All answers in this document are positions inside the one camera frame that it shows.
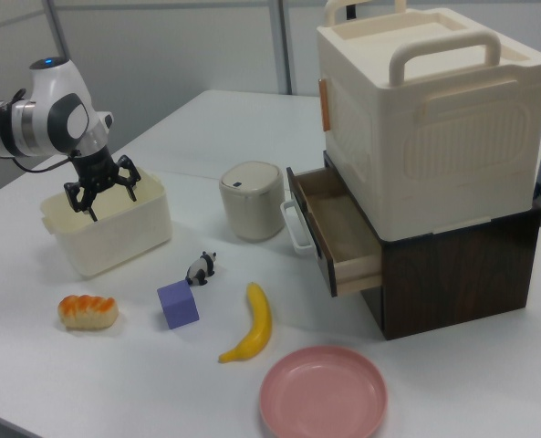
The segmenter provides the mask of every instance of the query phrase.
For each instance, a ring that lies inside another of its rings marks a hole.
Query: pink plastic dish
[[[300,349],[266,374],[260,412],[280,438],[365,438],[388,406],[386,383],[376,366],[351,349]]]

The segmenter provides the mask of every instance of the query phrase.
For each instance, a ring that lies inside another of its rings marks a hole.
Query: white table
[[[172,240],[88,280],[38,210],[73,169],[0,190],[0,421],[61,438],[267,437],[257,403],[267,371],[297,349],[336,344],[372,360],[388,384],[376,437],[541,437],[541,230],[527,308],[386,341],[360,296],[330,297],[286,230],[248,244],[224,218],[217,179],[230,167],[312,170],[323,148],[317,99],[203,93],[122,150],[166,187]],[[168,330],[156,289],[183,279],[203,250],[218,261],[193,288],[201,319]],[[249,281],[268,295],[273,337],[254,359],[219,364],[249,329]],[[121,315],[105,331],[68,332],[57,304],[71,294],[114,296]]]

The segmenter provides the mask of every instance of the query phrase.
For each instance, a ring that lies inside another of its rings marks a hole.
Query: toy banana
[[[262,351],[272,335],[272,313],[264,290],[256,283],[249,283],[246,294],[254,314],[252,328],[234,349],[220,355],[221,363],[251,359]]]

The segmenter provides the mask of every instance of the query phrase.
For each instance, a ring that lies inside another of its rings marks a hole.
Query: open drawer
[[[286,172],[299,220],[312,237],[331,295],[381,286],[380,243],[336,172]]]

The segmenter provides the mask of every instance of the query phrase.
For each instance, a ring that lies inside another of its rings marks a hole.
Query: toy panda
[[[206,253],[203,251],[201,257],[195,260],[191,266],[189,266],[189,269],[187,269],[187,276],[185,277],[187,283],[192,285],[193,280],[197,280],[199,282],[199,286],[206,285],[207,280],[205,278],[215,274],[213,271],[214,261],[215,253]]]

